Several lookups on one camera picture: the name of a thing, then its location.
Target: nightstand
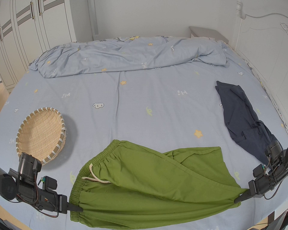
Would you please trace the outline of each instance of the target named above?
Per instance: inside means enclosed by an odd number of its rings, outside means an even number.
[[[225,38],[222,34],[220,34],[216,30],[201,28],[196,26],[190,26],[191,31],[191,38],[192,37],[208,37],[208,38],[215,38],[216,40],[222,40],[226,44],[228,44],[229,40]]]

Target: clothing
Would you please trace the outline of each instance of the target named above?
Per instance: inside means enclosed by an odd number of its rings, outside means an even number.
[[[80,170],[69,202],[83,212],[70,218],[89,227],[160,227],[238,207],[234,199],[245,191],[229,174],[220,147],[162,154],[113,140]]]
[[[230,136],[248,153],[268,165],[264,151],[277,138],[269,131],[239,85],[217,81],[215,86],[224,109],[224,122]]]

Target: green pants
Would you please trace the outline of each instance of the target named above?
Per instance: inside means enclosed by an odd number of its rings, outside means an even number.
[[[113,140],[80,170],[69,202],[83,212],[70,212],[70,218],[89,227],[160,227],[238,207],[234,199],[245,191],[229,174],[220,147],[162,154]]]

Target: basket rim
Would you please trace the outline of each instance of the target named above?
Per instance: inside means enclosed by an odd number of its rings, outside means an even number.
[[[62,124],[61,124],[62,128],[61,128],[61,134],[60,134],[58,143],[56,144],[56,147],[51,151],[51,153],[47,157],[45,157],[42,160],[39,159],[41,161],[42,165],[53,160],[57,156],[58,151],[62,149],[61,147],[65,143],[65,138],[66,138],[66,127],[65,127],[63,116],[57,109],[54,109],[52,107],[42,107],[42,108],[39,108],[39,109],[33,111],[32,113],[30,113],[24,119],[24,121],[22,122],[22,124],[20,125],[20,127],[18,129],[17,136],[16,136],[16,151],[17,151],[18,157],[20,157],[20,155],[21,155],[18,141],[19,141],[19,138],[21,135],[22,128],[25,126],[25,124],[27,124],[29,122],[29,119],[32,119],[33,116],[36,116],[36,113],[42,113],[42,112],[46,112],[48,110],[56,113],[60,117],[60,119],[62,121]]]

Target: headboard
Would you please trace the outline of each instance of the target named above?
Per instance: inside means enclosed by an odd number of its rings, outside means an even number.
[[[229,45],[248,61],[288,122],[288,1],[238,0],[236,12],[239,17]]]

